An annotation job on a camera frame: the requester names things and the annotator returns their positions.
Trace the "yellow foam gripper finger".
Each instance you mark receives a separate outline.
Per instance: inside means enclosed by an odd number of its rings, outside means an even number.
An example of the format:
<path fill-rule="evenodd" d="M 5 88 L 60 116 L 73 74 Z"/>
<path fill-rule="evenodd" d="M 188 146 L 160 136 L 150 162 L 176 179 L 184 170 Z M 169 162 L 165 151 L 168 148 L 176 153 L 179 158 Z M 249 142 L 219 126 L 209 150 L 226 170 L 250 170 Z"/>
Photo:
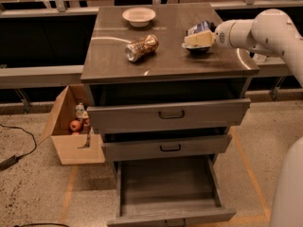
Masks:
<path fill-rule="evenodd" d="M 184 43 L 189 46 L 209 47 L 215 42 L 215 35 L 211 30 L 204 30 L 188 35 L 184 38 Z"/>

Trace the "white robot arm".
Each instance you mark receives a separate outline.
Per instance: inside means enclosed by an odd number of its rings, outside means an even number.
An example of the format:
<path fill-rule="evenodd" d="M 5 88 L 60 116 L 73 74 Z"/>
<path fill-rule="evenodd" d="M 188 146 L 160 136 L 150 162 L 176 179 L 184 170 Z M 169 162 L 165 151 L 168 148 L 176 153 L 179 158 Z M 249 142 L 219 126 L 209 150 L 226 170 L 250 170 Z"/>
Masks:
<path fill-rule="evenodd" d="M 214 30 L 198 24 L 186 32 L 183 47 L 242 48 L 282 58 L 303 86 L 303 38 L 287 13 L 267 9 L 251 20 L 228 20 Z M 277 181 L 270 227 L 303 227 L 303 138 L 288 150 Z"/>

